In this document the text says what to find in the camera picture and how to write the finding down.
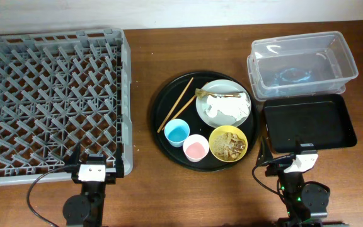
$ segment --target white background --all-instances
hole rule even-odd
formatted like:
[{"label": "white background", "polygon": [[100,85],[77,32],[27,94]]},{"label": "white background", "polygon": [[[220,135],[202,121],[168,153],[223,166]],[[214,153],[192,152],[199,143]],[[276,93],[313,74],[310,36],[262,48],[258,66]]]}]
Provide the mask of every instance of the white background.
[{"label": "white background", "polygon": [[0,0],[0,33],[363,20],[363,0]]}]

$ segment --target yellow bowl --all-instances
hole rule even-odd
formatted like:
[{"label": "yellow bowl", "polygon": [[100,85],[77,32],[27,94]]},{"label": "yellow bowl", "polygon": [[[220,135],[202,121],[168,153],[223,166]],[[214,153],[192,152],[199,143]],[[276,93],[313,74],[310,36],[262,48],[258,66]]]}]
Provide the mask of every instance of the yellow bowl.
[{"label": "yellow bowl", "polygon": [[[225,134],[227,132],[231,132],[233,134],[236,134],[238,135],[239,139],[242,139],[245,141],[245,149],[243,150],[243,152],[240,154],[240,156],[238,158],[236,158],[235,160],[233,161],[226,161],[226,160],[223,160],[221,158],[218,158],[214,152],[213,152],[213,145],[214,145],[214,142],[215,140],[218,138],[218,136],[222,135],[222,134]],[[247,138],[246,138],[246,135],[240,130],[238,129],[237,127],[235,126],[231,126],[231,125],[224,125],[224,126],[219,126],[218,128],[214,129],[212,132],[211,132],[211,135],[209,136],[209,149],[211,150],[211,153],[212,155],[215,156],[215,158],[217,158],[218,160],[221,160],[221,161],[224,161],[224,162],[235,162],[235,161],[239,161],[240,159],[243,158],[243,156],[246,154],[247,152],[247,146],[248,146],[248,143],[247,143]]]}]

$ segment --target cup with blue liquid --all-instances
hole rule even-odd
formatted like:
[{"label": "cup with blue liquid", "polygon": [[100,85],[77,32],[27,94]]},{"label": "cup with blue liquid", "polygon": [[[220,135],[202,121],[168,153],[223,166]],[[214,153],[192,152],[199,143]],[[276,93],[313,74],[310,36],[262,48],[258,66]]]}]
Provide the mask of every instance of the cup with blue liquid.
[{"label": "cup with blue liquid", "polygon": [[179,148],[183,146],[184,140],[190,135],[190,127],[182,119],[173,119],[164,127],[164,136],[169,143]]}]

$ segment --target chopsticks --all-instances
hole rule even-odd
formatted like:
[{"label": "chopsticks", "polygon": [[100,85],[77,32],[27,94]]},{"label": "chopsticks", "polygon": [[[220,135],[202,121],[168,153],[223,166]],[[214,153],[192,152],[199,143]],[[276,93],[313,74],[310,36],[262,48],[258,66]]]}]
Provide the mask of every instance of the chopsticks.
[{"label": "chopsticks", "polygon": [[188,106],[189,106],[189,104],[191,104],[193,101],[194,101],[194,99],[196,98],[197,96],[196,95],[194,95],[180,110],[179,110],[179,112],[177,112],[176,114],[175,114],[175,116],[173,116],[170,120],[174,120],[174,119],[176,119]]},{"label": "chopsticks", "polygon": [[161,126],[159,127],[159,129],[156,131],[157,133],[159,133],[163,126],[164,126],[164,123],[166,123],[166,121],[168,121],[171,113],[173,113],[173,111],[175,110],[177,104],[180,102],[181,98],[183,97],[184,93],[187,91],[187,88],[190,86],[190,84],[192,83],[194,78],[191,78],[191,80],[188,82],[188,84],[186,85],[186,87],[184,88],[184,90],[182,91],[182,93],[180,94],[180,96],[177,98],[175,104],[173,105],[173,107],[171,108],[171,110],[169,111],[168,115],[166,116],[166,118],[163,120]]}]

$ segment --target black tray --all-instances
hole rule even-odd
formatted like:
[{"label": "black tray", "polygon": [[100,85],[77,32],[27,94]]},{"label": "black tray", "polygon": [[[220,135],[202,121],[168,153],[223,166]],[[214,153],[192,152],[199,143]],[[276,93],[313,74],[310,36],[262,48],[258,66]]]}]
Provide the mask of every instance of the black tray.
[{"label": "black tray", "polygon": [[296,149],[296,140],[314,148],[346,148],[357,144],[344,99],[337,94],[268,100],[265,121],[278,153]]},{"label": "black tray", "polygon": [[[188,161],[186,156],[184,155],[183,148],[175,148],[169,144],[166,140],[163,131],[160,133],[156,133],[159,126],[162,124],[162,121],[169,113],[170,109],[172,108],[173,104],[176,102],[176,99],[179,97],[180,93],[182,93],[183,89],[186,87],[188,81],[194,77],[190,87],[187,89],[186,93],[184,94],[183,98],[180,100],[179,104],[173,111],[172,116],[176,114],[179,109],[186,104],[191,97],[195,94],[196,88],[203,87],[206,82],[211,82],[217,79],[228,79],[231,81],[237,82],[235,79],[230,78],[221,73],[211,72],[211,71],[198,71],[185,74],[180,76],[167,84],[161,92],[159,92],[158,96],[155,99],[155,102],[152,107],[151,112],[151,132],[153,134],[154,140],[156,144],[159,146],[160,150],[172,161],[178,163],[186,168],[196,171],[202,172],[210,172],[210,171],[218,171],[223,170],[225,168],[229,168],[235,165],[237,162],[234,163],[225,163],[219,161],[217,158],[212,155],[209,151],[209,154],[201,161],[193,163]],[[249,117],[238,127],[240,130],[244,132],[248,139],[248,150],[246,155],[250,152],[253,146],[256,143],[260,123],[259,123],[259,114],[256,107],[255,100],[249,94],[251,100],[251,110]],[[213,127],[208,126],[205,122],[203,122],[200,116],[197,113],[195,108],[195,101],[192,102],[184,111],[178,116],[179,119],[185,120],[188,125],[190,126],[190,135],[192,134],[200,134],[209,138],[211,132],[214,130]]]}]

